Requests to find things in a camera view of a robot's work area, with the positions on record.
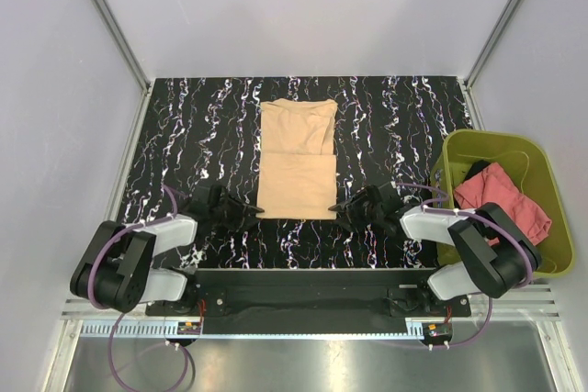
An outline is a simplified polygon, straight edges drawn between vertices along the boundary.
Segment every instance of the bin rim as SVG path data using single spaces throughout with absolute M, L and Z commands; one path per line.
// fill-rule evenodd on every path
M 543 150 L 543 148 L 541 146 L 539 146 L 537 143 L 535 143 L 533 140 L 531 140 L 530 138 L 524 137 L 522 135 L 517 135 L 514 133 L 503 133 L 503 132 L 493 132 L 490 130 L 476 130 L 476 129 L 458 129 L 455 130 L 453 132 L 451 132 L 443 141 L 443 163 L 445 165 L 448 164 L 449 162 L 449 157 L 447 155 L 447 145 L 450 142 L 450 140 L 455 136 L 458 135 L 460 133 L 464 133 L 464 132 L 483 132 L 483 133 L 487 133 L 489 135 L 497 135 L 497 136 L 501 136 L 501 137 L 510 137 L 510 138 L 518 138 L 520 140 L 526 141 L 529 144 L 532 144 L 536 149 L 538 149 L 541 152 L 541 155 L 543 155 L 543 158 L 545 158 L 545 162 L 548 165 L 548 173 L 549 173 L 549 177 L 551 178 L 551 183 L 553 184 L 553 189 L 555 190 L 555 197 L 558 200 L 558 205 L 560 206 L 560 210 L 561 210 L 561 215 L 563 218 L 563 228 L 566 231 L 566 235 L 568 236 L 568 241 L 570 242 L 570 249 L 571 249 L 571 259 L 570 259 L 570 263 L 568 264 L 568 266 L 564 269 L 561 270 L 558 273 L 552 274 L 552 273 L 541 273 L 540 271 L 535 271 L 534 275 L 536 277 L 546 277 L 546 278 L 553 278 L 553 277 L 561 277 L 563 275 L 568 274 L 574 267 L 574 265 L 576 264 L 576 250 L 575 250 L 575 246 L 574 246 L 574 242 L 573 239 L 571 238 L 571 233 L 570 233 L 570 226 L 568 225 L 568 217 L 566 216 L 563 204 L 561 203 L 561 196 L 560 196 L 560 190 L 558 189 L 558 184 L 555 180 L 555 176 L 553 174 L 553 169 L 551 168 L 551 162 L 549 161 L 549 157 L 546 154 L 546 152 Z

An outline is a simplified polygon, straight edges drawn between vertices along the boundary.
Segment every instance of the pink folded garment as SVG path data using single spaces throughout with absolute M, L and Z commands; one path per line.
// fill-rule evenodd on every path
M 518 191 L 497 162 L 459 185 L 453 196 L 461 208 L 479 208 L 487 202 L 495 202 L 533 245 L 548 236 L 551 219 L 532 199 Z

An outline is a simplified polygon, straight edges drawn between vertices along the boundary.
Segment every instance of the reflective floor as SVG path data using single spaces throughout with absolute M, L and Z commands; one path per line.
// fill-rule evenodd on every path
M 472 324 L 457 323 L 455 341 L 472 331 Z M 116 366 L 136 359 L 155 342 L 115 340 Z M 556 390 L 531 323 L 493 323 L 471 346 L 434 353 L 383 342 L 200 341 L 188 349 L 196 376 L 190 368 L 179 391 Z M 141 392 L 162 391 L 183 367 L 180 353 L 159 348 L 139 357 L 120 376 Z M 79 341 L 65 390 L 121 390 L 108 371 L 106 339 Z

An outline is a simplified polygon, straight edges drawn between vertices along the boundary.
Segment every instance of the black marble surface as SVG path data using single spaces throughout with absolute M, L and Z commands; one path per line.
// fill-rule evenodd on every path
M 158 79 L 119 209 L 135 222 L 171 211 L 162 184 L 184 193 L 222 183 L 255 204 L 261 101 L 332 98 L 337 200 L 389 180 L 426 184 L 443 139 L 471 126 L 454 77 Z M 401 190 L 406 201 L 425 195 Z M 432 266 L 435 246 L 354 235 L 332 221 L 263 220 L 245 234 L 212 233 L 161 255 L 155 266 L 382 268 Z

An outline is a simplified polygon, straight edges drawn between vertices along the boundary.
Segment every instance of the green bin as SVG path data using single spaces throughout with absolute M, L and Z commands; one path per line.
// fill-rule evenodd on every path
M 549 160 L 533 141 L 517 135 L 463 129 L 451 133 L 431 172 L 431 184 L 450 195 L 445 208 L 454 208 L 453 190 L 477 160 L 499 163 L 524 194 L 533 199 L 553 221 L 549 236 L 537 248 L 543 264 L 535 277 L 564 275 L 575 260 L 568 222 L 553 179 Z M 439 263 L 459 261 L 454 247 L 437 244 Z

